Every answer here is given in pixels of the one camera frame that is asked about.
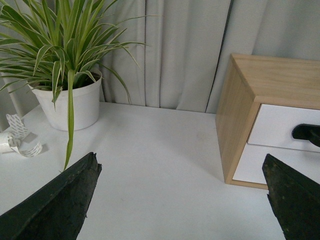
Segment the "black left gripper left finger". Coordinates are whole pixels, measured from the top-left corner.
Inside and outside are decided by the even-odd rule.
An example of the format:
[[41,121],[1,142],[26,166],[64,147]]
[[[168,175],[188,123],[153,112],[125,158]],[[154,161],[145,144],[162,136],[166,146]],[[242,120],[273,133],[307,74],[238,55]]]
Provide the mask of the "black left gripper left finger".
[[27,199],[0,216],[2,240],[77,239],[102,165],[88,153]]

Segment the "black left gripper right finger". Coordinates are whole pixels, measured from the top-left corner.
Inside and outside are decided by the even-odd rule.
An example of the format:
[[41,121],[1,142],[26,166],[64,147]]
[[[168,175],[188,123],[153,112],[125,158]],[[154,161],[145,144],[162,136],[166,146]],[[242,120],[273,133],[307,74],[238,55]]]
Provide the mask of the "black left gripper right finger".
[[262,171],[267,198],[287,240],[320,238],[320,185],[267,154]]

